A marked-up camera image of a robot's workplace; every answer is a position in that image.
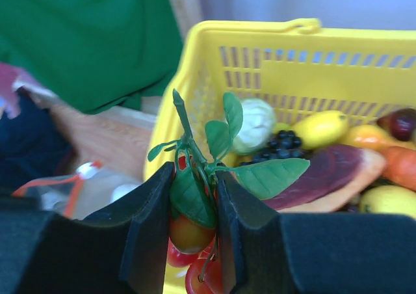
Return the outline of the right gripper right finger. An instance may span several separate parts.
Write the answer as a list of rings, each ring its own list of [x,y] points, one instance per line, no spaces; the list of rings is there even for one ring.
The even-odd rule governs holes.
[[[414,293],[415,221],[403,215],[278,213],[218,173],[226,293]]]

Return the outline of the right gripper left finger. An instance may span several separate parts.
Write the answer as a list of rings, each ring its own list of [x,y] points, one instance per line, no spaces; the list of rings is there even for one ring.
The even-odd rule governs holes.
[[[162,293],[173,178],[167,162],[84,220],[2,195],[1,292]]]

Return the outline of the clear zip top bag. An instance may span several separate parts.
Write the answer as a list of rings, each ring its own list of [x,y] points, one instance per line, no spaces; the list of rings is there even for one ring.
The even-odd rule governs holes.
[[[74,174],[32,180],[12,196],[34,198],[42,210],[83,220],[140,185],[139,179],[94,161],[82,164]]]

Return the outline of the toy cherry bunch with leaves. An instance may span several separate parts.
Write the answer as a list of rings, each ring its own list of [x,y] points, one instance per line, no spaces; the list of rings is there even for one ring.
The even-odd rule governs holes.
[[[194,260],[185,275],[187,293],[223,293],[218,233],[217,172],[229,172],[249,193],[260,200],[273,198],[286,190],[307,170],[310,162],[302,158],[274,159],[241,167],[225,167],[223,158],[230,152],[241,131],[244,113],[232,92],[223,95],[225,119],[205,124],[205,137],[213,161],[198,147],[190,126],[185,102],[178,91],[172,92],[181,125],[180,139],[154,146],[148,153],[153,161],[162,151],[174,151],[175,172],[169,189],[169,238],[183,254],[209,253]]]

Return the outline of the orange toy fruit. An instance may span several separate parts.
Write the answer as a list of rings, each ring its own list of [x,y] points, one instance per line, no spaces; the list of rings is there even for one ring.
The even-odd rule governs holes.
[[[383,177],[415,191],[415,150],[391,146],[382,151],[386,160]]]

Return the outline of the yellow plastic shopping basket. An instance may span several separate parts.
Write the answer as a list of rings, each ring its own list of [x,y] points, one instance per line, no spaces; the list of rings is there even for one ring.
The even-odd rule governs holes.
[[[341,111],[347,115],[348,131],[337,142],[304,149],[303,159],[309,162],[319,150],[335,144],[380,154],[391,146],[415,150],[415,136],[411,141],[400,141],[376,124],[377,119],[394,111],[415,109],[414,31],[327,29],[317,19],[199,23],[190,31],[178,71],[162,97],[149,151],[158,144],[180,139],[184,133],[173,103],[174,90],[185,102],[193,137],[209,162],[213,158],[205,124],[225,119],[226,92],[234,93],[240,103],[259,98],[274,109],[277,123],[269,139],[317,112]],[[239,163],[249,155],[230,150],[221,164],[241,167]],[[162,151],[153,161],[147,160],[145,177],[152,177],[167,162],[174,164],[174,156],[174,151]],[[366,191],[383,185],[399,186],[382,174],[340,209],[314,213],[400,215],[359,211],[359,201]],[[180,253],[169,239],[166,292],[179,291],[174,281],[179,267],[188,270],[194,260],[208,253],[208,249],[200,254]]]

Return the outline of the dark purple toy fig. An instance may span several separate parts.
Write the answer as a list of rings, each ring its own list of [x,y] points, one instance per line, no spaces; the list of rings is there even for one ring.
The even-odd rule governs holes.
[[[400,141],[411,141],[415,136],[415,109],[406,108],[389,113],[376,124]]]

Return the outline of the green tank top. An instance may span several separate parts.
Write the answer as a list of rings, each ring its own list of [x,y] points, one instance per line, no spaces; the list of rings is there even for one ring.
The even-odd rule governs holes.
[[[161,96],[183,44],[169,0],[1,0],[1,62],[85,114]]]

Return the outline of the dark navy cloth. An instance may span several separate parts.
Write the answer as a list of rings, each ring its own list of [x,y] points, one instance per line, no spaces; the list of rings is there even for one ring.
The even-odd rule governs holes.
[[[16,190],[31,180],[63,174],[74,149],[61,134],[49,109],[18,91],[20,114],[1,119],[1,187]]]

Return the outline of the dark toy grapes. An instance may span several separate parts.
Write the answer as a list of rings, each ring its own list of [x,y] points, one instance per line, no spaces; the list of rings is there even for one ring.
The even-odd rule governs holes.
[[[239,163],[246,166],[275,159],[305,158],[302,139],[293,130],[280,130],[273,134],[265,147]]]

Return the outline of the yellow toy lemon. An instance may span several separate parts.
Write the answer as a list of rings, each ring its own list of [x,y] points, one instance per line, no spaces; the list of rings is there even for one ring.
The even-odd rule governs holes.
[[[395,185],[372,188],[361,196],[359,211],[400,214],[415,218],[415,192]]]

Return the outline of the pink shirt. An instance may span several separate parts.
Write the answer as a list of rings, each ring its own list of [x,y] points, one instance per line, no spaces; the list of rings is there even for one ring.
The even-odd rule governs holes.
[[[6,104],[5,110],[9,119],[20,114],[19,96],[15,93],[13,85],[19,80],[26,80],[27,72],[17,66],[1,62],[1,97]]]

